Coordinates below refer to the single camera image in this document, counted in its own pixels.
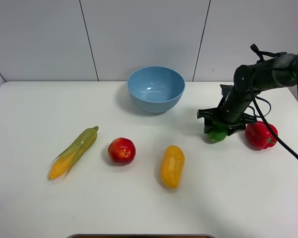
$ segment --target blue bowl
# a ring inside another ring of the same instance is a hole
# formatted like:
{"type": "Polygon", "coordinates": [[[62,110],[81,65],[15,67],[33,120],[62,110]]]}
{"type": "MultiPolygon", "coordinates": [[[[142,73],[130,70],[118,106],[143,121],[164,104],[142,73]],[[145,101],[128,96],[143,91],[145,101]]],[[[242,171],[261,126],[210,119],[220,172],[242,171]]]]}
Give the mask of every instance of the blue bowl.
{"type": "Polygon", "coordinates": [[[127,88],[135,104],[149,113],[164,113],[180,100],[185,82],[172,69],[152,66],[134,72],[127,88]]]}

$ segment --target green pepper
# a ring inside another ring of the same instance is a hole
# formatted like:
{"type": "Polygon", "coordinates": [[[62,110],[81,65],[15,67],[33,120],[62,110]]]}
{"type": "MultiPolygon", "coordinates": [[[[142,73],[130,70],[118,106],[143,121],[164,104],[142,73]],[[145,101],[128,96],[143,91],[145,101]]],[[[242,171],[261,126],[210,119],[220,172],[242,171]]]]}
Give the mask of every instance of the green pepper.
{"type": "Polygon", "coordinates": [[[208,138],[212,142],[220,142],[227,136],[228,129],[224,125],[215,124],[208,132],[208,138]]]}

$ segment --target toy fruit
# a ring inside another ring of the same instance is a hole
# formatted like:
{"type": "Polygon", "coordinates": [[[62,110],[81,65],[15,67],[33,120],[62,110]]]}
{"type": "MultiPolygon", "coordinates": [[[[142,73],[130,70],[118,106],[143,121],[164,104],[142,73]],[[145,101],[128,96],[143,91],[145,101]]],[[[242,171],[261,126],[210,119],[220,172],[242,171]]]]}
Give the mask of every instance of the toy fruit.
{"type": "Polygon", "coordinates": [[[131,140],[120,137],[111,142],[108,155],[113,163],[127,165],[134,160],[136,148],[131,140]]]}
{"type": "Polygon", "coordinates": [[[220,124],[215,124],[208,132],[208,138],[212,142],[220,142],[227,136],[227,127],[220,124]]]}
{"type": "Polygon", "coordinates": [[[83,131],[78,138],[52,162],[49,179],[56,179],[71,171],[82,155],[94,144],[98,126],[83,131]]]}
{"type": "MultiPolygon", "coordinates": [[[[277,129],[273,125],[269,125],[273,129],[274,133],[278,135],[277,129]]],[[[277,143],[277,140],[262,121],[258,121],[255,124],[247,124],[245,134],[248,141],[253,146],[261,150],[273,147],[277,143]]]]}
{"type": "Polygon", "coordinates": [[[160,169],[160,178],[164,186],[177,188],[180,185],[184,160],[184,154],[179,147],[171,145],[165,150],[160,169]]]}

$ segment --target red bell pepper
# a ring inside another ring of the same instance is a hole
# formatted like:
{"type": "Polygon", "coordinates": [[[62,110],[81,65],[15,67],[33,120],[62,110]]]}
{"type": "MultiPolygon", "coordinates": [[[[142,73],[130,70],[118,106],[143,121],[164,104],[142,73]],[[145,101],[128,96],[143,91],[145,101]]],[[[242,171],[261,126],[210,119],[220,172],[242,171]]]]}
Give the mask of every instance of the red bell pepper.
{"type": "MultiPolygon", "coordinates": [[[[273,131],[278,135],[277,129],[269,124],[273,131]]],[[[270,133],[266,125],[262,121],[255,124],[247,124],[245,134],[249,142],[258,149],[267,149],[273,147],[277,140],[270,133]]]]}

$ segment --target toy apple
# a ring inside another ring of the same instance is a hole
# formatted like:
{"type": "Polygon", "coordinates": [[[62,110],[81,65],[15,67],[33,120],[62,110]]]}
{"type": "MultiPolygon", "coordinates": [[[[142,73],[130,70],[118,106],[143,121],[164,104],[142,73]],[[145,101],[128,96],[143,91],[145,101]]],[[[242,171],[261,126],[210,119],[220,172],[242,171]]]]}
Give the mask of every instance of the toy apple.
{"type": "Polygon", "coordinates": [[[126,138],[117,138],[108,147],[108,155],[114,164],[130,164],[136,155],[136,148],[133,142],[126,138]]]}

